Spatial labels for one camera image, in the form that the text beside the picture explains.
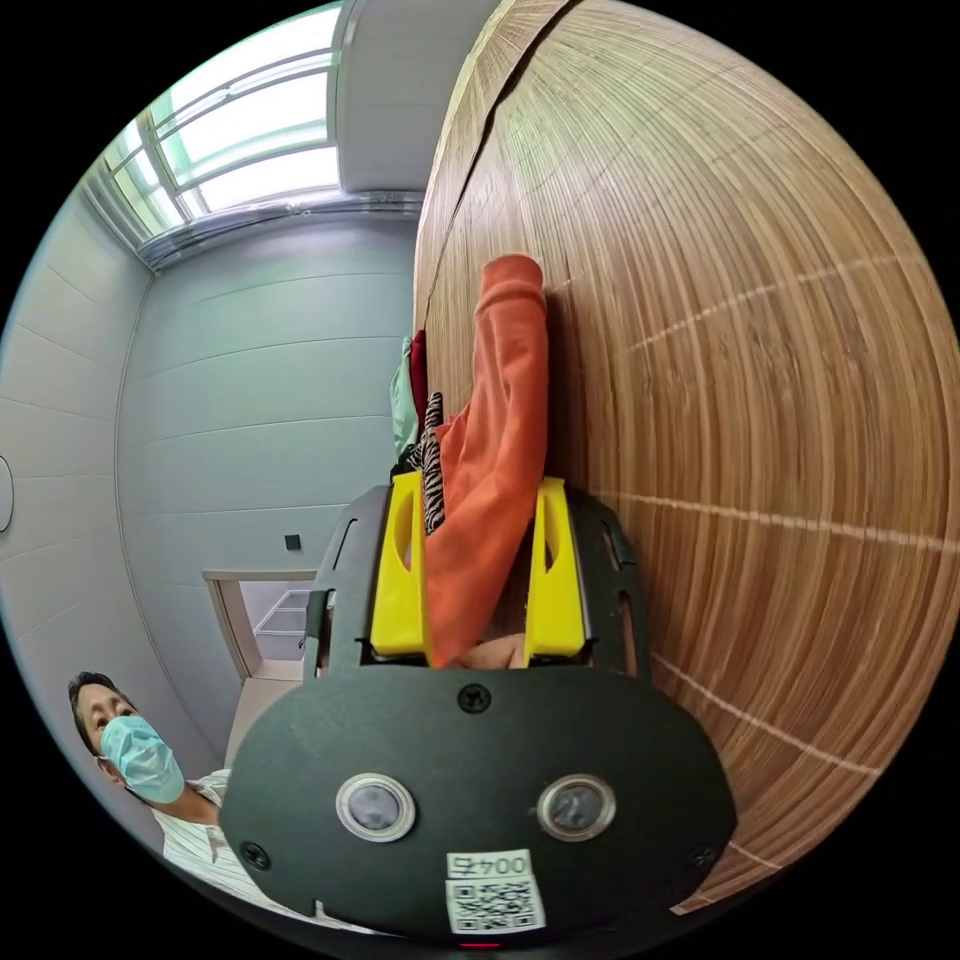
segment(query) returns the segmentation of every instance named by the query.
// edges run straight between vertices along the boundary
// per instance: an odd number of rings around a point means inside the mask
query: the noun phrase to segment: person
[[[522,633],[508,637],[496,637],[477,644],[459,657],[444,664],[445,670],[522,670],[524,668],[524,643]]]
[[[101,773],[150,807],[163,831],[163,857],[213,887],[259,907],[306,922],[357,933],[365,927],[334,920],[317,904],[306,917],[271,900],[250,879],[219,827],[229,770],[186,780],[173,751],[128,696],[102,673],[84,671],[70,681],[77,733]]]

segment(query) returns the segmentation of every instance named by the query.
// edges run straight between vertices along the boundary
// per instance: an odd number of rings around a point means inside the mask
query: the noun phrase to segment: hand
[[[520,670],[524,667],[523,648],[526,637],[514,633],[509,637],[497,637],[454,657],[444,664],[445,670]]]

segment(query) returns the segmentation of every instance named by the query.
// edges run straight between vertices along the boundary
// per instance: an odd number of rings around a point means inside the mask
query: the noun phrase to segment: clothing
[[[400,366],[390,381],[390,414],[393,418],[393,443],[399,458],[412,443],[417,442],[420,434],[420,418],[413,403],[410,387],[410,350],[413,341],[403,338],[400,350]]]
[[[483,269],[473,395],[433,431],[445,519],[425,541],[434,666],[476,646],[493,617],[537,502],[547,451],[547,308],[529,257]]]
[[[410,349],[410,388],[413,404],[417,408],[420,430],[424,429],[427,416],[427,333],[418,330]]]
[[[212,800],[218,807],[223,804],[223,795],[226,792],[230,777],[229,770],[217,770],[209,776],[199,780],[190,780],[188,783],[208,800]],[[258,907],[282,913],[288,917],[295,917],[306,923],[316,923],[324,927],[334,927],[339,930],[352,930],[356,933],[373,933],[365,927],[342,923],[331,917],[305,917],[294,910],[289,910],[282,904],[271,900],[250,879],[247,871],[237,859],[233,850],[223,836],[218,826],[201,823],[188,823],[171,817],[169,814],[153,810],[153,815],[163,830],[163,856],[181,870],[192,874],[199,880],[209,883],[225,893],[231,893],[241,900],[246,900]]]
[[[443,423],[443,395],[434,393],[427,403],[423,432],[413,446],[404,450],[397,465],[390,471],[391,479],[398,473],[423,474],[423,527],[429,537],[443,523],[443,475],[440,469],[440,442],[435,429]]]

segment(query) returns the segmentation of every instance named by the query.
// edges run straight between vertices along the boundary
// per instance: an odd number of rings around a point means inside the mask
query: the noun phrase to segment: dark hair
[[[70,710],[73,713],[73,722],[77,726],[77,733],[80,734],[83,745],[94,756],[97,756],[97,751],[93,749],[93,744],[90,742],[90,734],[87,733],[87,725],[83,722],[83,717],[80,716],[80,709],[77,706],[77,701],[80,699],[80,691],[84,687],[89,687],[91,684],[112,690],[121,700],[129,703],[131,707],[133,707],[133,702],[106,674],[92,673],[89,670],[83,670],[70,681],[67,686],[67,694],[70,697]]]

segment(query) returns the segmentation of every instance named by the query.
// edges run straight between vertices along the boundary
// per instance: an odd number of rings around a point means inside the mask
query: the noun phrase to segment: surgical mask
[[[127,786],[150,803],[173,803],[184,791],[173,751],[143,717],[114,717],[104,727],[100,751]]]

